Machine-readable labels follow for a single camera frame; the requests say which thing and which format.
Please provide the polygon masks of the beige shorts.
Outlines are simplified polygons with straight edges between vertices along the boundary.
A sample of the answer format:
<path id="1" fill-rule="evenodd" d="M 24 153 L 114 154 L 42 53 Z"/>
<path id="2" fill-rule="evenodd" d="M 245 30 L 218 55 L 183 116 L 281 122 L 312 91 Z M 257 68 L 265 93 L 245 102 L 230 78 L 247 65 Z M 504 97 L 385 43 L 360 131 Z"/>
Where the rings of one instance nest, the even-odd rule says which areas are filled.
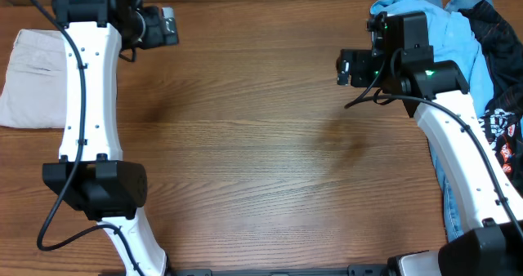
<path id="1" fill-rule="evenodd" d="M 66 54 L 58 31 L 22 29 L 13 42 L 1 94 L 1 125 L 62 128 L 66 120 Z"/>

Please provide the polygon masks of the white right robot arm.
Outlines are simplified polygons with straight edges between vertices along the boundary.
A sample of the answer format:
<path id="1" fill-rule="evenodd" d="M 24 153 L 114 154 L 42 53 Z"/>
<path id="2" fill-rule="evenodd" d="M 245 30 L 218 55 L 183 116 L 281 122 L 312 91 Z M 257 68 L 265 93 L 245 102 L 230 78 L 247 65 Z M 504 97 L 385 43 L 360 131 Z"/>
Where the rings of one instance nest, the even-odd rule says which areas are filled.
<path id="1" fill-rule="evenodd" d="M 464 234 L 437 251 L 393 256 L 381 275 L 520 275 L 522 199 L 491 153 L 458 65 L 431 48 L 374 55 L 342 50 L 337 82 L 378 87 L 373 101 L 402 100 L 449 177 Z"/>

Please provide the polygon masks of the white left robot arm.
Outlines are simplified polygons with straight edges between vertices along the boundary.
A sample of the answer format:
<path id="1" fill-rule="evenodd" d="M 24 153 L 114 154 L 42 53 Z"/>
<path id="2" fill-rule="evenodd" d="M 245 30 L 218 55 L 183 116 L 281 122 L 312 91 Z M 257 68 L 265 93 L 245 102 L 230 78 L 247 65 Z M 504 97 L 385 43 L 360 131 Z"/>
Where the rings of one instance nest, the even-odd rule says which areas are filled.
<path id="1" fill-rule="evenodd" d="M 52 0 L 66 51 L 66 117 L 55 163 L 42 167 L 58 204 L 106 232 L 127 275 L 171 275 L 145 215 L 145 168 L 123 158 L 116 102 L 119 60 L 178 42 L 173 10 L 144 0 Z"/>

